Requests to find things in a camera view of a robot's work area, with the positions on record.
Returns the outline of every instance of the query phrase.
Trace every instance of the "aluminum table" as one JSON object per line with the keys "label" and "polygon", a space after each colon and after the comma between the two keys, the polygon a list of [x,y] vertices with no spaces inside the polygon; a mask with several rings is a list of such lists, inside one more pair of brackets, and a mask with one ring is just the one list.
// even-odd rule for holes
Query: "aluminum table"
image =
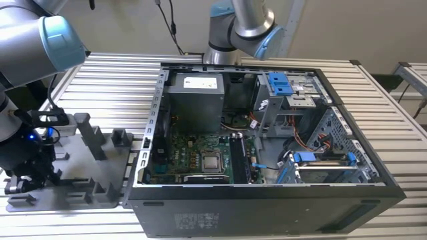
{"label": "aluminum table", "polygon": [[[243,58],[247,66],[319,68],[378,152],[405,199],[348,235],[235,237],[232,239],[427,239],[427,133],[377,83],[366,69],[348,60]],[[92,53],[86,63],[70,70],[54,100],[66,112],[88,112],[92,126],[103,132],[126,128],[136,134],[132,149],[142,145],[155,82],[162,62],[200,63],[200,56]],[[131,209],[10,213],[0,195],[0,237],[14,239],[146,239]]]}

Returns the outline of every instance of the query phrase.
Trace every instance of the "blue plastic clip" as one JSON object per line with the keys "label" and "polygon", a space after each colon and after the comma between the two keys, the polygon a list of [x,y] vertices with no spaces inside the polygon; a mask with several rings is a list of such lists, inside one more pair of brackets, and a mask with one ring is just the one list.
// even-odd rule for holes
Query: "blue plastic clip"
{"label": "blue plastic clip", "polygon": [[268,82],[276,96],[291,96],[294,94],[294,89],[284,73],[271,71],[268,73]]}

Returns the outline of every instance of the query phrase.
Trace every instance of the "motherboard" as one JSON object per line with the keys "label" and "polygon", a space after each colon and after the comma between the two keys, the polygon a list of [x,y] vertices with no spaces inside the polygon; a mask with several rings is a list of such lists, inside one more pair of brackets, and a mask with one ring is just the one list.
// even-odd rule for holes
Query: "motherboard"
{"label": "motherboard", "polygon": [[[218,135],[172,134],[168,161],[154,163],[151,184],[235,184],[234,172],[242,172],[236,169],[242,166],[232,159],[230,139]],[[246,183],[256,184],[262,176],[251,165],[258,162],[252,136],[244,137],[243,149],[246,156],[239,161],[251,172]]]}

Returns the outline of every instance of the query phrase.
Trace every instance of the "green circuit board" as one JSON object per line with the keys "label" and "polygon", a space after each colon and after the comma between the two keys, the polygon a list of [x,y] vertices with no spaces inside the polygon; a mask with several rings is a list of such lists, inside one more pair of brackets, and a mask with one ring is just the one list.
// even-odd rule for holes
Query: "green circuit board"
{"label": "green circuit board", "polygon": [[[255,157],[252,137],[246,139],[246,154]],[[203,154],[215,152],[220,155],[220,172],[203,171]],[[154,164],[151,184],[180,184],[186,175],[226,175],[234,183],[234,169],[227,136],[174,134],[168,164]]]}

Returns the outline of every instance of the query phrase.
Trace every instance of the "cable connector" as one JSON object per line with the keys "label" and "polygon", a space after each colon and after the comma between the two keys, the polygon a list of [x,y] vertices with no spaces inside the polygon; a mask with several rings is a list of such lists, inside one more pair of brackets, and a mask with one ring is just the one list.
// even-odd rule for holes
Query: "cable connector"
{"label": "cable connector", "polygon": [[264,164],[258,164],[255,162],[252,162],[252,167],[260,168],[260,169],[266,169],[267,166]]}

